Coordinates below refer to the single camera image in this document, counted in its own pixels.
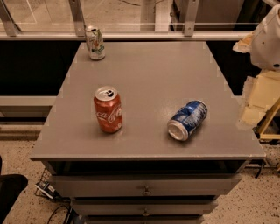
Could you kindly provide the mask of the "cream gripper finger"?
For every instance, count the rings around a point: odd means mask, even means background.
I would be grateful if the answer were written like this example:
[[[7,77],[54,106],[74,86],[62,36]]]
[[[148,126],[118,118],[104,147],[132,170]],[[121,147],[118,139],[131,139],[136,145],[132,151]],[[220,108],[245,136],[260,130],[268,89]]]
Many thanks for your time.
[[[236,42],[233,46],[233,50],[238,53],[250,53],[253,33],[251,32],[243,39]]]
[[[279,98],[279,72],[262,70],[255,78],[248,76],[241,94],[237,127],[241,130],[254,128]]]

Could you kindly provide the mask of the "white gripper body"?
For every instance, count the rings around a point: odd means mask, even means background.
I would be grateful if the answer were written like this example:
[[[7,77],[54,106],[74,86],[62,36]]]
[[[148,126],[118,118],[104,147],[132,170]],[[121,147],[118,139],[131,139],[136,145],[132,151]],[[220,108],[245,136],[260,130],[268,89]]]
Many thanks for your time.
[[[255,28],[250,59],[261,69],[280,70],[280,4],[273,6]]]

